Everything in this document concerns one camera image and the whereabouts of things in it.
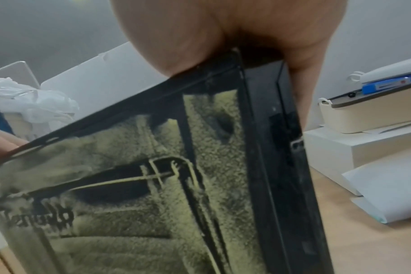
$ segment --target plastic bag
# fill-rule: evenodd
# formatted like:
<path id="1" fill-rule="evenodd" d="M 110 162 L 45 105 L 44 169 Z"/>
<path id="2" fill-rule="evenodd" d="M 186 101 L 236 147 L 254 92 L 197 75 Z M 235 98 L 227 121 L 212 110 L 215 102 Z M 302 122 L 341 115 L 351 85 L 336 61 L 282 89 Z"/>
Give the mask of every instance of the plastic bag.
<path id="1" fill-rule="evenodd" d="M 20 113 L 27 122 L 51 121 L 71 123 L 79 110 L 78 103 L 64 93 L 40 90 L 18 84 L 11 78 L 0 78 L 0 112 Z"/>

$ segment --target table surface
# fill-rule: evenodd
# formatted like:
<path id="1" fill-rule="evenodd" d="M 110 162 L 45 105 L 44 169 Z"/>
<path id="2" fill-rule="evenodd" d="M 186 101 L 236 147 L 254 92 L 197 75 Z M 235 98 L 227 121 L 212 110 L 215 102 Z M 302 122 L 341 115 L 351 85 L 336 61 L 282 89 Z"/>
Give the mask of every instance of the table surface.
<path id="1" fill-rule="evenodd" d="M 311 170 L 336 274 L 411 274 L 411 219 L 381 224 L 346 189 Z"/>

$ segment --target blue marker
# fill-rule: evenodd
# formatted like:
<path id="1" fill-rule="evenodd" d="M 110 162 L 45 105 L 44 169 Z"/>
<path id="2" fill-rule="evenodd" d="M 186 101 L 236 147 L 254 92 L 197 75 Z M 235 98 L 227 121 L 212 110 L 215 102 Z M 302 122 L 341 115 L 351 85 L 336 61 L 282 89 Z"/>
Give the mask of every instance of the blue marker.
<path id="1" fill-rule="evenodd" d="M 404 87 L 411 84 L 411 74 L 386 80 L 371 82 L 362 87 L 362 94 L 372 94 L 392 88 Z"/>

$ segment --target black device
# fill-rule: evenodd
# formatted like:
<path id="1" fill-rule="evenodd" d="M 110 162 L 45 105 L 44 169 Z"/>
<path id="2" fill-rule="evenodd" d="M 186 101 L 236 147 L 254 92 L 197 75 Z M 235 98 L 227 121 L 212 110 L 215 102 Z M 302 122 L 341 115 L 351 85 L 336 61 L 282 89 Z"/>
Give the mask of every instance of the black device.
<path id="1" fill-rule="evenodd" d="M 0 159 L 29 274 L 332 274 L 290 77 L 232 51 Z"/>

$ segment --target human hand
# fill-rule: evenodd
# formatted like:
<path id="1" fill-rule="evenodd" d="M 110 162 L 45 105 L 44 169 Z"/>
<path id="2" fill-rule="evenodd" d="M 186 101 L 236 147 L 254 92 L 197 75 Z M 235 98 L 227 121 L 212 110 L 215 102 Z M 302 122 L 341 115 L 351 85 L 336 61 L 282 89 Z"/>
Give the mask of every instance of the human hand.
<path id="1" fill-rule="evenodd" d="M 0 130 L 0 156 L 26 143 L 27 141 Z"/>
<path id="2" fill-rule="evenodd" d="M 329 40 L 346 0 L 111 0 L 121 26 L 171 76 L 236 46 L 278 50 L 305 124 Z"/>

